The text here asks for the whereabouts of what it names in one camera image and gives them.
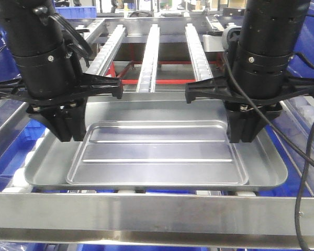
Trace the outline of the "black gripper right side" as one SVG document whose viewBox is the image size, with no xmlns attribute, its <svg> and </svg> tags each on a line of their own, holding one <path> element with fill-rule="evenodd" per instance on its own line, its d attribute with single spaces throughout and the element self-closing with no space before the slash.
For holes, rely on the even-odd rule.
<svg viewBox="0 0 314 251">
<path fill-rule="evenodd" d="M 227 136 L 230 143 L 252 142 L 268 124 L 255 111 L 260 110 L 268 120 L 281 113 L 280 101 L 298 97 L 314 97 L 314 78 L 287 76 L 284 73 L 228 73 L 186 84 L 186 102 L 197 98 L 222 100 L 228 119 Z"/>
</svg>

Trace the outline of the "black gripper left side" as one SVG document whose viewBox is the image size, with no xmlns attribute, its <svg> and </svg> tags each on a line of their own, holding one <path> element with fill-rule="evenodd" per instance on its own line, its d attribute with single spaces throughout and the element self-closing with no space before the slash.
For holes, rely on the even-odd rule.
<svg viewBox="0 0 314 251">
<path fill-rule="evenodd" d="M 0 82 L 0 99 L 40 108 L 60 107 L 99 94 L 121 99 L 121 79 L 82 72 L 21 72 L 18 77 Z M 83 141 L 86 134 L 85 111 L 80 109 L 43 111 L 38 121 L 61 142 Z"/>
</svg>

